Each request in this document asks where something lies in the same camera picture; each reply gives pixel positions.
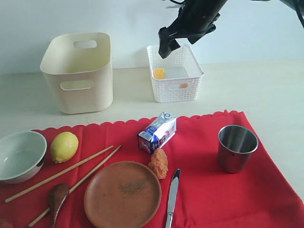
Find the metal cup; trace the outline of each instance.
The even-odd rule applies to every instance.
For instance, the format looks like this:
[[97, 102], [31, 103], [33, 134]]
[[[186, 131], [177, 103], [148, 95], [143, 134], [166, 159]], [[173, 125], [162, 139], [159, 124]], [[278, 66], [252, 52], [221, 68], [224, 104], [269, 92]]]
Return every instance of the metal cup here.
[[226, 172], [244, 169], [250, 156], [258, 148], [256, 135], [239, 125], [227, 125], [218, 133], [218, 164]]

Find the ceramic bowl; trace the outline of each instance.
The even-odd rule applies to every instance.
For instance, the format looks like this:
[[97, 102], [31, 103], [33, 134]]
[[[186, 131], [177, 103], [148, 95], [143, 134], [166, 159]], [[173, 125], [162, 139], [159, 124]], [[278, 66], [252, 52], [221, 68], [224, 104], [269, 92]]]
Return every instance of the ceramic bowl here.
[[34, 131], [0, 139], [0, 182], [17, 184], [32, 178], [42, 167], [47, 150], [43, 135]]

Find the white table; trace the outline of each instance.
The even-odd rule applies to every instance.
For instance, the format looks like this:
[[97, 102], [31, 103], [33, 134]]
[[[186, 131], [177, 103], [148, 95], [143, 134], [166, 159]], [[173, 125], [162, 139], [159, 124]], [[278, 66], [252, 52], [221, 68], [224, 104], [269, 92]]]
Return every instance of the white table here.
[[114, 102], [98, 113], [66, 115], [41, 73], [0, 76], [0, 137], [32, 129], [244, 111], [271, 158], [304, 199], [304, 61], [202, 65], [195, 101], [154, 101], [148, 68], [114, 70]]

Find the white plastic basket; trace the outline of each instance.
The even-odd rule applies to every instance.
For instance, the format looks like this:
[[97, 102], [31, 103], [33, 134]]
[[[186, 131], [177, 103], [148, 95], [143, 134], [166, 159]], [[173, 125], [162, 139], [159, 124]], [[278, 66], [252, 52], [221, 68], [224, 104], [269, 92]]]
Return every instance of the white plastic basket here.
[[[162, 59], [159, 45], [147, 47], [154, 98], [158, 103], [190, 101], [197, 98], [204, 75], [191, 48], [183, 45]], [[155, 79], [154, 70], [165, 69], [165, 79]]]
[[59, 109], [66, 114], [102, 111], [113, 102], [111, 42], [105, 33], [56, 37], [40, 70]]

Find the lemon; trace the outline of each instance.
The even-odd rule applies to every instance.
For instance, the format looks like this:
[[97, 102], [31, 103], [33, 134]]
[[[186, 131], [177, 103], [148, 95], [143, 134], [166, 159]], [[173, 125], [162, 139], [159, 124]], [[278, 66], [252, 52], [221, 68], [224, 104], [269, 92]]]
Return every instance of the lemon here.
[[78, 149], [78, 138], [71, 132], [62, 132], [55, 137], [51, 144], [51, 157], [55, 163], [70, 160]]

